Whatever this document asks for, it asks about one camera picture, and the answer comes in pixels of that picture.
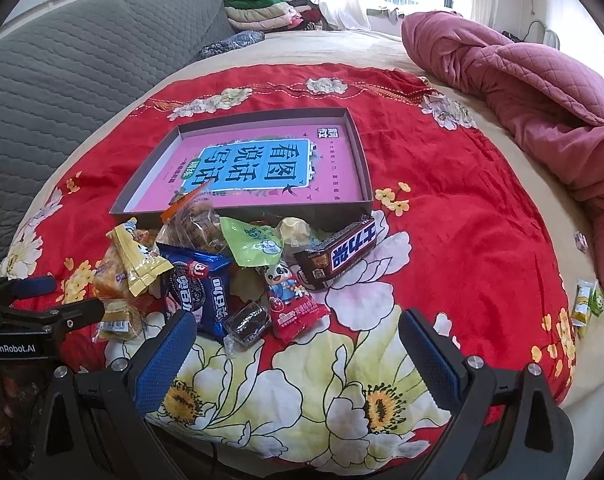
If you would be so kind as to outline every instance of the bird illustration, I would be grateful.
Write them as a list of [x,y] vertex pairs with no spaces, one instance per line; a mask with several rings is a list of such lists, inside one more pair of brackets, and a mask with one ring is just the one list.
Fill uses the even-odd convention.
[[293,196],[297,196],[295,193],[293,193],[293,188],[294,187],[299,187],[299,186],[291,186],[290,184],[288,184],[283,190],[282,190],[282,195],[284,195],[285,191],[288,191],[291,195]]

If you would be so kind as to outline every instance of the open box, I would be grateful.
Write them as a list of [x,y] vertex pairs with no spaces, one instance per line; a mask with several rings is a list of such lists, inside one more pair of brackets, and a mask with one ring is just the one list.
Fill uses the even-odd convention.
[[359,135],[345,108],[250,112],[181,124],[128,181],[111,214],[160,225],[160,214],[208,182],[221,216],[270,224],[287,216],[338,231],[373,201]]

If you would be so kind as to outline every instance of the gray quilted headboard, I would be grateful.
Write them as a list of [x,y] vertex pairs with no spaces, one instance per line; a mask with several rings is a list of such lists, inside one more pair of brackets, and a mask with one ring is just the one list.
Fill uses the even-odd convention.
[[97,128],[233,34],[223,0],[81,0],[0,40],[0,261],[47,178]]

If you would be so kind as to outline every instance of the red snack package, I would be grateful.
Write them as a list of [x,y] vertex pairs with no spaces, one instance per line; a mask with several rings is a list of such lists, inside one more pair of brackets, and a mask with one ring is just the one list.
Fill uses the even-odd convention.
[[260,267],[259,272],[269,286],[273,332],[284,343],[289,344],[298,334],[331,313],[326,305],[315,302],[284,262]]

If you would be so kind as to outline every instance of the textured blue pad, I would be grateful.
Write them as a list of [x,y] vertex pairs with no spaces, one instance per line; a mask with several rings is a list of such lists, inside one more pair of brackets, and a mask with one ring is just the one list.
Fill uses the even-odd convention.
[[58,283],[53,276],[42,276],[41,278],[27,278],[26,280],[13,280],[11,292],[18,300],[36,298],[55,292]]
[[160,408],[166,392],[192,348],[196,332],[195,317],[190,313],[182,316],[138,374],[134,402],[141,416]]
[[[429,327],[441,344],[453,344]],[[441,410],[456,413],[462,405],[462,385],[458,375],[442,354],[429,333],[411,311],[402,312],[399,322],[400,340],[415,364],[424,384]]]

